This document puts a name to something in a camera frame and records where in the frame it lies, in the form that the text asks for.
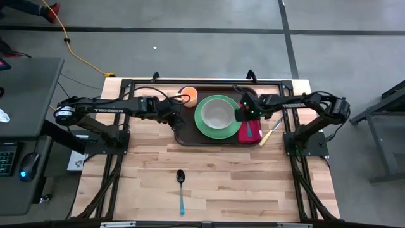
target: yellow handle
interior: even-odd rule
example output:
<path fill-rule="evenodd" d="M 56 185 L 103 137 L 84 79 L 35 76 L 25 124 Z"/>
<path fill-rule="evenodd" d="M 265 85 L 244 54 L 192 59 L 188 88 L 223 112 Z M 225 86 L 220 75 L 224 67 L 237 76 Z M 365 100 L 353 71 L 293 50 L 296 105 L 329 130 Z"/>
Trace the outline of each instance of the yellow handle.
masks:
<path fill-rule="evenodd" d="M 264 143 L 266 143 L 267 139 L 269 138 L 269 136 L 271 135 L 271 133 L 273 132 L 273 130 L 270 130 L 265 136 L 264 138 L 261 139 L 261 141 L 259 142 L 259 145 L 262 146 L 264 145 Z"/>

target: blue spoon handle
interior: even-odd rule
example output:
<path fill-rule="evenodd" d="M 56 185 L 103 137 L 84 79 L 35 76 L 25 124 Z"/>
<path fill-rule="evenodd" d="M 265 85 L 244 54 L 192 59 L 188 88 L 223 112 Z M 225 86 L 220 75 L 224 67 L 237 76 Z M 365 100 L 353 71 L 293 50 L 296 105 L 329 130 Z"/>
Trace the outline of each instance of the blue spoon handle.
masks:
<path fill-rule="evenodd" d="M 249 122 L 246 122 L 246 123 L 247 123 L 247 136 L 252 137 L 251 126 L 249 125 Z"/>
<path fill-rule="evenodd" d="M 180 185 L 180 215 L 184 215 L 183 188 Z"/>

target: wooden table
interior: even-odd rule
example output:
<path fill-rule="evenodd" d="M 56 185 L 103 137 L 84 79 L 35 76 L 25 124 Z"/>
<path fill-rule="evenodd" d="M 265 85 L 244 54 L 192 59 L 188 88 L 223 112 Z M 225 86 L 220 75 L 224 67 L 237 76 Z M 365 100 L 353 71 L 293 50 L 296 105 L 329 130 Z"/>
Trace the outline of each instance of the wooden table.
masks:
<path fill-rule="evenodd" d="M 101 97 L 117 98 L 121 80 L 106 79 Z M 293 80 L 293 85 L 295 94 L 311 92 L 308 80 Z M 181 85 L 154 87 L 173 96 Z M 278 94 L 277 86 L 250 87 L 258 95 Z M 135 96 L 163 99 L 150 89 L 136 91 Z M 298 114 L 302 124 L 316 117 L 309 109 L 298 109 Z M 267 133 L 281 116 L 278 112 L 271 120 L 262 120 L 263 133 Z M 113 119 L 113 114 L 97 115 L 97 120 L 104 124 L 112 124 Z M 181 146 L 176 143 L 168 125 L 138 118 L 130 119 L 130 131 L 130 149 L 123 160 L 114 220 L 299 221 L 290 160 L 285 156 L 282 140 L 284 124 L 263 147 L 253 148 Z M 105 159 L 106 156 L 97 155 L 85 164 L 72 216 L 82 212 L 98 192 Z M 321 158 L 308 157 L 308 165 L 315 193 L 330 212 L 339 217 L 327 164 Z M 179 214 L 180 186 L 175 178 L 180 168 L 186 174 L 183 217 Z M 304 203 L 306 213 L 310 215 L 306 194 Z"/>

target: gray floor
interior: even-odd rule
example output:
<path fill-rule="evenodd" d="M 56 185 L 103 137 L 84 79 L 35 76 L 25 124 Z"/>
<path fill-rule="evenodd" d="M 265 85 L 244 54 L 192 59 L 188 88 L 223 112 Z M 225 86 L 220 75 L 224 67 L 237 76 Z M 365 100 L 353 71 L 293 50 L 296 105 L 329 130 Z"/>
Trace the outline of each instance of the gray floor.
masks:
<path fill-rule="evenodd" d="M 60 17 L 66 26 L 282 29 L 277 0 L 62 0 L 61 3 Z M 284 0 L 284 3 L 291 29 L 405 30 L 402 16 L 405 2 L 401 0 Z M 3 25 L 48 25 L 42 18 L 12 9 L 4 9 L 4 13 L 7 17 L 0 21 Z M 162 77 L 242 78 L 252 68 L 260 78 L 291 79 L 284 35 L 92 32 L 69 35 L 80 56 L 104 71 L 116 72 L 118 77 L 150 77 L 158 71 Z M 95 87 L 103 86 L 102 75 L 70 55 L 61 32 L 0 31 L 0 36 L 17 51 L 35 57 L 62 57 L 66 60 L 62 71 L 65 75 Z M 309 79 L 313 91 L 347 97 L 352 116 L 404 80 L 404 36 L 293 35 L 292 44 L 300 79 Z M 92 97 L 101 92 L 64 77 L 60 82 L 71 95 Z M 58 88 L 53 105 L 65 98 Z M 334 129 L 328 127 L 325 132 L 329 134 Z M 402 128 L 390 125 L 387 129 L 382 124 L 379 129 L 383 138 L 390 139 L 390 132 L 399 130 L 400 134 Z M 378 186 L 368 183 L 370 177 L 383 175 L 368 126 L 346 124 L 328 147 L 341 217 L 353 222 L 404 227 L 405 182 Z M 54 192 L 58 197 L 43 212 L 0 218 L 0 223 L 64 219 L 77 181 L 77 176 L 56 180 Z"/>

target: white paper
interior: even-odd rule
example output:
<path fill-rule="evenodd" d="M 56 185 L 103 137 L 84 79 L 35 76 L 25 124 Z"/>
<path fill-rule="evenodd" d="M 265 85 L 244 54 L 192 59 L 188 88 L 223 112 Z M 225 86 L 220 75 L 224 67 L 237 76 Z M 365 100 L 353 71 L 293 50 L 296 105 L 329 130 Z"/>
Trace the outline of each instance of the white paper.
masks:
<path fill-rule="evenodd" d="M 82 155 L 81 153 L 72 150 L 67 171 L 82 171 L 84 160 L 87 156 L 87 154 Z"/>
<path fill-rule="evenodd" d="M 9 121 L 10 117 L 2 109 L 0 109 L 0 122 L 8 123 Z"/>

